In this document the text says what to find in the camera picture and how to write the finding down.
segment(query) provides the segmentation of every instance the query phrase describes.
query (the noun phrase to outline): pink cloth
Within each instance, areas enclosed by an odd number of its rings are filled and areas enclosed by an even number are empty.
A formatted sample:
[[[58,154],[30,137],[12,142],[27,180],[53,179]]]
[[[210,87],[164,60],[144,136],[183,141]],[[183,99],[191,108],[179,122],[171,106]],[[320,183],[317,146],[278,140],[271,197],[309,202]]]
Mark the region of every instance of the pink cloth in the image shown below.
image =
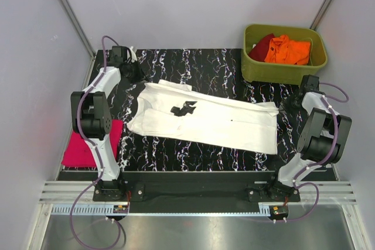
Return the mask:
[[[123,126],[124,123],[121,120],[112,120],[110,142],[115,159],[117,159],[117,147],[120,142]],[[72,133],[68,147],[64,152],[62,165],[66,167],[96,167],[93,154],[80,134]]]

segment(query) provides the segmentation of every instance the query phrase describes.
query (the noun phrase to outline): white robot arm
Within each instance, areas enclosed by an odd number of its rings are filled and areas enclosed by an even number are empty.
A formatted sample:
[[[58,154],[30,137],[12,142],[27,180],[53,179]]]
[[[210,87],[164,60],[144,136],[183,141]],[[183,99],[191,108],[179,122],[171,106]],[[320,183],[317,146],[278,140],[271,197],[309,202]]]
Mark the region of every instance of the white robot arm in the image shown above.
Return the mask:
[[[103,173],[96,185],[96,190],[99,191],[96,193],[104,196],[121,196],[125,187],[110,144],[112,117],[107,98],[122,78],[127,78],[130,83],[144,82],[147,78],[132,47],[114,46],[108,59],[108,66],[100,69],[98,76],[89,86],[83,91],[72,93],[71,114],[73,131],[79,133],[79,122],[84,135],[88,138],[85,142],[93,154],[98,174]],[[79,102],[85,93],[88,94],[82,103],[78,120]]]

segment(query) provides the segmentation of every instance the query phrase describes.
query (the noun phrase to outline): white cloth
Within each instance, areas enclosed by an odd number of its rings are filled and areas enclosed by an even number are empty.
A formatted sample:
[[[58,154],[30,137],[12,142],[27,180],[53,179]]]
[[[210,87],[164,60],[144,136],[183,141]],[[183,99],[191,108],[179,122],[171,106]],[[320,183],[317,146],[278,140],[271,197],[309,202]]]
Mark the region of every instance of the white cloth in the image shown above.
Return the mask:
[[[273,102],[251,104],[204,95],[190,85],[161,80],[145,83],[137,98],[138,110],[128,129],[142,136],[157,136],[277,153],[277,113]],[[197,101],[193,114],[174,116],[172,107]]]

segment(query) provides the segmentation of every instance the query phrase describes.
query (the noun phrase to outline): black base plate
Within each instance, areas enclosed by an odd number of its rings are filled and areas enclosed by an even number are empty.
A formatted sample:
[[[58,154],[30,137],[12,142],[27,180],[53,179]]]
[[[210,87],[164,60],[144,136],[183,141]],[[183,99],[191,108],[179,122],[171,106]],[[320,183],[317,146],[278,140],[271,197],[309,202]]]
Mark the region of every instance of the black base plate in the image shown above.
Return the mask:
[[[127,185],[127,192],[130,193],[130,198],[128,198],[127,194],[119,194],[119,195],[108,195],[100,193],[100,190],[95,187],[93,201],[128,201],[131,202],[139,202],[143,201],[145,185],[142,183],[133,183]]]
[[[259,202],[284,202],[285,198],[280,198],[279,200],[270,199],[265,193],[265,184],[248,184],[248,199],[250,202],[259,203]],[[299,192],[292,194],[288,198],[289,202],[300,202],[301,198],[299,197]]]

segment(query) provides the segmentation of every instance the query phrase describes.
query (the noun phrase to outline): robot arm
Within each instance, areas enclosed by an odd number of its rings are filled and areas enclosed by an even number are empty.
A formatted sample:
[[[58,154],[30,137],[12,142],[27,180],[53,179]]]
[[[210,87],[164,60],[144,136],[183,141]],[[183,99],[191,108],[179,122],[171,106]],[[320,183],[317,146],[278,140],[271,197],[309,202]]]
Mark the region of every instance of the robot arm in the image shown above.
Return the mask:
[[[311,166],[324,160],[333,142],[333,117],[322,102],[322,98],[326,99],[323,95],[324,93],[319,91],[319,77],[305,76],[300,91],[282,104],[284,110],[290,114],[302,107],[308,113],[309,118],[299,137],[296,155],[288,164],[276,171],[271,181],[267,183],[266,191],[269,198],[277,200],[290,197],[295,190],[294,186],[298,186],[298,182],[310,172],[340,160],[352,120],[334,111],[337,116],[338,130],[333,153],[325,163]],[[311,167],[295,178],[297,173],[307,166]]]
[[[85,142],[93,154],[98,174],[101,172],[99,167],[103,168],[103,176],[96,187],[101,194],[124,194],[120,167],[116,163],[110,144],[112,117],[107,102],[111,91],[122,78],[126,78],[130,83],[147,81],[132,47],[114,46],[110,51],[108,66],[100,69],[98,76],[88,87],[83,91],[73,92],[70,97],[73,131],[79,133],[77,124],[80,122],[83,133],[91,140]],[[87,91],[90,92],[83,102],[78,120],[78,105]],[[99,149],[103,165],[99,161],[96,147]]]

